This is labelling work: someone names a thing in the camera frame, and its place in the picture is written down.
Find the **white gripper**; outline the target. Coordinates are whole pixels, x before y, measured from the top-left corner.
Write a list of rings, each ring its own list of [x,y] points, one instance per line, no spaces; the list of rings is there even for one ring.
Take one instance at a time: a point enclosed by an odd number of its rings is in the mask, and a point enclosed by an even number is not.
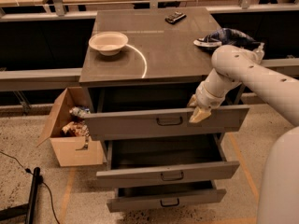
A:
[[[189,119],[190,123],[199,123],[211,115],[210,109],[218,108],[224,101],[225,92],[217,92],[213,87],[209,87],[205,81],[197,87],[187,107],[196,107]]]

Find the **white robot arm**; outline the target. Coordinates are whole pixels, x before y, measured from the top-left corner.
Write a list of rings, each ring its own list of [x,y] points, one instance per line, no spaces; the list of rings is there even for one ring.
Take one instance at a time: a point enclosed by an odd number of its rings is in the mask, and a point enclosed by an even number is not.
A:
[[[274,108],[293,126],[299,125],[299,81],[259,65],[259,56],[231,45],[217,48],[213,69],[197,87],[189,101],[195,109],[189,119],[198,123],[211,115],[224,101],[228,91],[244,84]]]

